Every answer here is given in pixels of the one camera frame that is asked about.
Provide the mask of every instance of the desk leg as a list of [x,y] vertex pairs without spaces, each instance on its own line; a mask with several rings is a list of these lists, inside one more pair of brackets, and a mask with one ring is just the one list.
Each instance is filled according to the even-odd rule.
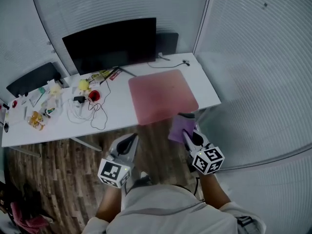
[[24,153],[24,154],[28,154],[28,155],[34,156],[34,157],[38,157],[38,158],[40,158],[40,157],[41,157],[41,155],[40,155],[40,154],[38,154],[38,153],[34,153],[34,152],[31,152],[31,151],[28,151],[28,150],[23,149],[23,148],[18,147],[18,146],[10,146],[10,148],[12,148],[12,149],[14,149],[14,150],[16,150],[16,151],[19,151],[19,152],[21,152],[21,153]]
[[89,147],[89,148],[91,148],[93,150],[96,150],[98,152],[102,152],[102,148],[100,146],[95,145],[94,143],[89,142],[87,140],[84,140],[83,137],[73,137],[71,139],[76,141],[76,142],[78,142],[78,143],[80,143],[80,144],[82,144],[82,145],[84,145],[84,146],[86,146],[86,147]]

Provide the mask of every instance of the white shirt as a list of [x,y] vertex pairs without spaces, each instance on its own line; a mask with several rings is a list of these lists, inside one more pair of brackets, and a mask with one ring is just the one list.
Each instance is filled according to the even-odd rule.
[[[218,210],[172,185],[135,188],[123,199],[122,209],[111,223],[91,218],[83,234],[263,234],[266,229],[259,217],[234,202]],[[245,216],[252,224],[241,227],[237,218]]]

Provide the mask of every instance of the purple cloth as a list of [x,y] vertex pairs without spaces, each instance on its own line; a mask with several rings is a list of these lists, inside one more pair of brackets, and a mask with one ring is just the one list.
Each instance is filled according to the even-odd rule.
[[174,116],[168,139],[184,143],[183,130],[193,136],[195,125],[195,119],[188,119],[181,115]]

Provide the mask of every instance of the person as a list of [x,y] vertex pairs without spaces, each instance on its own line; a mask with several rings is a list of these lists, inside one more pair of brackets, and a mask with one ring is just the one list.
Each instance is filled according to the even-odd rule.
[[123,200],[121,189],[109,187],[83,234],[265,233],[264,222],[231,202],[213,174],[199,177],[205,202],[179,186],[153,185],[145,172]]

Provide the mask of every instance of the sleeve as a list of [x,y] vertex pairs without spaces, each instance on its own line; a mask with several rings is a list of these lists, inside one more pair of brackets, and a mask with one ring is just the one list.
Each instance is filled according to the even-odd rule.
[[238,234],[264,234],[266,225],[260,217],[248,212],[234,202],[222,206],[220,211],[229,213],[237,219]]
[[82,234],[104,234],[106,233],[106,228],[108,222],[97,217],[92,217],[86,227],[84,228]]

